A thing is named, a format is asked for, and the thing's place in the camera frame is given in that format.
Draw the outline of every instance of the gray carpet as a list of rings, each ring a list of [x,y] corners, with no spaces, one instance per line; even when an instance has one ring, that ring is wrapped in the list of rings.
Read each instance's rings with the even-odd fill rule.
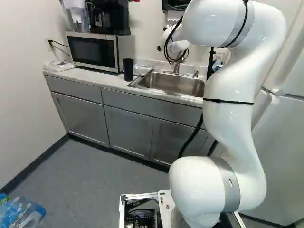
[[[168,174],[69,140],[11,194],[47,209],[40,228],[118,228],[119,196],[168,189]]]

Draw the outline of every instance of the electrical outlet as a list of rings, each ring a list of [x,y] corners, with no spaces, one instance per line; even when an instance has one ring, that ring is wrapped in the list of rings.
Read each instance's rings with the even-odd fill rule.
[[[44,38],[44,41],[45,41],[45,43],[47,45],[47,50],[48,51],[52,51],[52,47],[50,46],[50,44],[48,42],[49,39],[52,39],[52,37],[46,37],[46,38]]]

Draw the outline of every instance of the black cable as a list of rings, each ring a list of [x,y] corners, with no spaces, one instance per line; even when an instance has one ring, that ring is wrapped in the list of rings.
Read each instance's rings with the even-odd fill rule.
[[[130,203],[126,206],[126,210],[128,209],[128,211],[130,212],[133,208],[139,207],[142,204],[145,204],[147,202],[150,202],[151,200],[154,200],[158,203],[158,201],[155,198],[150,198],[150,199],[142,199],[139,202],[135,202],[135,203]]]
[[[57,48],[58,50],[60,50],[60,51],[62,51],[63,53],[65,53],[67,56],[71,57],[71,55],[68,54],[66,51],[64,51],[64,50],[62,50],[62,49],[60,49],[60,48],[58,48],[58,47],[56,47],[56,46],[53,46],[53,48]]]
[[[129,214],[131,214],[131,213],[133,213],[133,212],[135,212],[135,211],[139,211],[139,210],[143,210],[143,211],[149,211],[149,212],[151,212],[151,210],[150,210],[150,209],[135,209],[135,210],[132,210],[132,211],[128,211],[128,213],[129,213]]]
[[[173,29],[171,28],[171,32],[170,32],[169,36],[167,37],[167,39],[166,39],[166,41],[165,41],[165,45],[164,45],[164,55],[165,55],[165,58],[168,60],[168,62],[169,62],[170,64],[171,64],[171,63],[178,62],[178,61],[182,60],[183,58],[185,59],[185,58],[187,58],[188,55],[189,55],[189,50],[186,49],[186,50],[183,51],[183,53],[181,54],[181,56],[180,56],[179,58],[175,59],[175,58],[170,57],[170,56],[169,56],[169,52],[168,52],[168,43],[169,43],[170,39],[171,39],[171,41],[173,42],[173,40],[172,40],[172,35],[173,35],[173,33],[176,31],[176,29],[178,28],[178,26],[181,24],[182,18],[183,18],[183,16],[182,16],[182,17],[179,19],[179,21],[175,24],[174,28],[173,28]]]
[[[228,44],[226,45],[225,47],[223,48],[226,48],[228,46],[230,46],[232,43],[234,43],[238,36],[241,34],[245,24],[246,24],[246,20],[247,20],[247,16],[248,16],[248,6],[247,6],[247,2],[248,0],[243,0],[244,2],[244,5],[245,5],[245,18],[244,18],[244,21],[243,21],[243,24],[242,24],[242,27],[240,29],[240,31],[238,32],[238,34],[236,35],[236,37]],[[173,32],[176,30],[176,28],[178,27],[178,25],[181,23],[181,20],[182,20],[182,17],[181,19],[179,20],[179,22],[177,23],[177,25],[174,27],[173,29]],[[173,32],[170,33],[170,35],[168,36],[167,40],[166,40],[166,43],[167,41],[169,42],[169,37],[172,36]],[[207,71],[207,80],[211,77],[212,75],[212,64],[213,64],[213,54],[214,54],[214,48],[211,48],[211,51],[210,51],[210,56],[209,56],[209,62],[208,62],[208,71]],[[212,101],[212,102],[216,102],[216,103],[231,103],[231,104],[239,104],[239,105],[253,105],[253,103],[250,103],[250,102],[239,102],[239,101],[226,101],[226,100],[220,100],[220,99],[208,99],[208,98],[203,98],[203,100],[205,101]],[[193,133],[191,134],[191,136],[189,137],[189,139],[183,144],[183,146],[181,147],[180,149],[180,152],[179,152],[179,155],[178,155],[178,158],[181,158],[183,153],[185,152],[185,149],[187,148],[187,146],[192,142],[192,140],[194,139],[194,137],[197,135],[197,133],[199,132],[202,124],[204,122],[204,119],[203,119],[203,113],[200,115],[200,118],[199,118],[199,121],[193,131]]]
[[[183,153],[185,152],[185,149],[187,148],[187,146],[190,144],[190,142],[192,142],[192,140],[194,139],[194,137],[197,135],[197,133],[199,132],[200,130],[200,127],[201,125],[203,124],[204,122],[204,118],[203,118],[203,113],[201,113],[200,115],[200,118],[199,118],[199,121],[198,121],[198,124],[196,125],[193,133],[190,135],[189,139],[183,144],[183,146],[181,147],[180,149],[180,152],[179,152],[179,156],[178,158],[181,158]]]
[[[209,55],[209,62],[208,62],[208,69],[207,69],[207,80],[211,77],[213,70],[213,55],[215,54],[214,48],[211,48],[210,55]]]
[[[52,45],[52,42],[54,42],[54,43],[57,43],[57,44],[59,44],[59,45],[61,45],[61,46],[67,47],[67,45],[60,44],[59,42],[54,41],[54,40],[52,40],[52,39],[49,39],[48,42],[49,42],[50,45]]]
[[[248,2],[248,0],[243,0],[243,3],[245,5],[245,18],[244,18],[244,21],[243,21],[243,24],[242,24],[242,27],[241,27],[240,31],[238,32],[238,34],[236,35],[236,37],[234,37],[234,39],[229,44],[227,44],[226,46],[224,46],[222,48],[226,48],[226,47],[230,46],[231,44],[233,44],[237,40],[237,38],[241,34],[241,32],[243,31],[243,28],[244,28],[244,26],[246,24],[247,16],[248,16],[248,5],[247,5],[247,2]]]
[[[243,101],[227,101],[227,100],[221,100],[221,99],[208,99],[208,98],[203,98],[204,101],[211,101],[215,103],[228,103],[228,104],[239,104],[239,105],[254,105],[253,102],[243,102]]]

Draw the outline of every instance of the plastic bag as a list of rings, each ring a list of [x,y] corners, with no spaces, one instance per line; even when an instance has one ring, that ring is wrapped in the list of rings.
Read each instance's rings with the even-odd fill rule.
[[[51,72],[60,72],[75,68],[75,66],[67,61],[50,61],[44,64],[44,69]]]
[[[0,228],[34,228],[44,218],[46,210],[25,197],[13,201],[0,194]]]

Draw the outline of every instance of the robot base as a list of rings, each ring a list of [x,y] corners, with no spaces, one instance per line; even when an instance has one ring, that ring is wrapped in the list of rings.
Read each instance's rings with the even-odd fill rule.
[[[187,221],[178,211],[171,196],[171,190],[158,192],[158,202],[161,212],[163,228],[210,228],[220,222],[220,214],[201,216],[200,223]]]

